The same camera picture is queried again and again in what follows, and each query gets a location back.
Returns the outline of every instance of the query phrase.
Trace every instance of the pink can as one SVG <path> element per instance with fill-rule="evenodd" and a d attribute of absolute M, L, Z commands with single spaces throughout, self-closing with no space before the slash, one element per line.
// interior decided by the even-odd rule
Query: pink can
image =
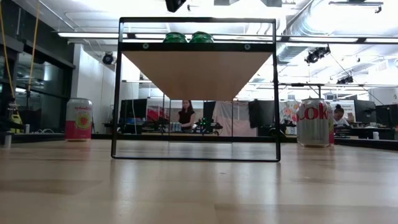
<path fill-rule="evenodd" d="M 84 98 L 70 98 L 67 103 L 65 140 L 86 141 L 91 139 L 93 103 Z"/>

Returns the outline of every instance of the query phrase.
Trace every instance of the white wall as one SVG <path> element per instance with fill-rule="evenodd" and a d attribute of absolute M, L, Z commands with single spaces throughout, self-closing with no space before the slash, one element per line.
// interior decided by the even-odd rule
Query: white wall
<path fill-rule="evenodd" d="M 114 99 L 115 73 L 84 51 L 81 44 L 75 45 L 71 97 L 87 98 L 93 102 L 95 131 L 104 133 L 103 123 L 111 115 Z"/>

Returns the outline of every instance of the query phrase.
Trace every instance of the green object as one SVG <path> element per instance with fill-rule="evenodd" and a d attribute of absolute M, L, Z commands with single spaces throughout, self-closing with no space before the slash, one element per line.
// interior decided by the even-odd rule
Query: green object
<path fill-rule="evenodd" d="M 188 43 L 185 35 L 179 32 L 169 32 L 163 40 L 163 43 Z"/>
<path fill-rule="evenodd" d="M 213 36 L 205 32 L 198 31 L 192 34 L 190 43 L 214 43 Z"/>

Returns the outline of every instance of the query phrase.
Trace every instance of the shelf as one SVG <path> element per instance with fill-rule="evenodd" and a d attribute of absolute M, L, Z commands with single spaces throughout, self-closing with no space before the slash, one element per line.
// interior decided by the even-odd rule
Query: shelf
<path fill-rule="evenodd" d="M 123 43 L 122 53 L 172 100 L 232 100 L 274 44 Z"/>
<path fill-rule="evenodd" d="M 273 52 L 275 44 L 259 43 L 125 43 L 120 51 L 174 51 L 174 52 Z"/>

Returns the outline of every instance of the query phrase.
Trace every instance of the black metal frame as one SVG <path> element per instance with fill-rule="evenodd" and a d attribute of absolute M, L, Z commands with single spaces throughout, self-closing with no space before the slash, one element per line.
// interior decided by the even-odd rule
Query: black metal frame
<path fill-rule="evenodd" d="M 272 24 L 272 42 L 268 43 L 214 43 L 214 44 L 173 44 L 173 43 L 128 43 L 123 42 L 124 23 L 127 22 L 199 22 L 199 23 L 268 23 Z M 276 56 L 276 20 L 275 19 L 237 19 L 237 18 L 212 18 L 212 17 L 122 17 L 119 20 L 119 38 L 118 38 L 118 54 L 116 59 L 116 84 L 114 92 L 114 110 L 113 110 L 113 125 L 112 125 L 112 144 L 111 157 L 114 159 L 185 159 L 185 160 L 202 160 L 202 161 L 249 161 L 249 162 L 279 162 L 280 161 L 280 125 L 275 122 L 276 136 L 274 138 L 267 138 L 265 142 L 275 142 L 276 159 L 210 159 L 210 158 L 173 158 L 173 157 L 120 157 L 116 155 L 116 143 L 118 139 L 123 137 L 118 135 L 118 108 L 119 108 L 119 94 L 121 85 L 121 60 L 123 51 L 228 51 L 228 52 L 272 52 L 273 67 L 274 67 L 274 109 L 275 120 L 279 121 L 279 92 L 278 92 L 278 71 L 277 71 L 277 56 Z M 234 137 L 226 137 L 227 141 L 233 142 Z"/>

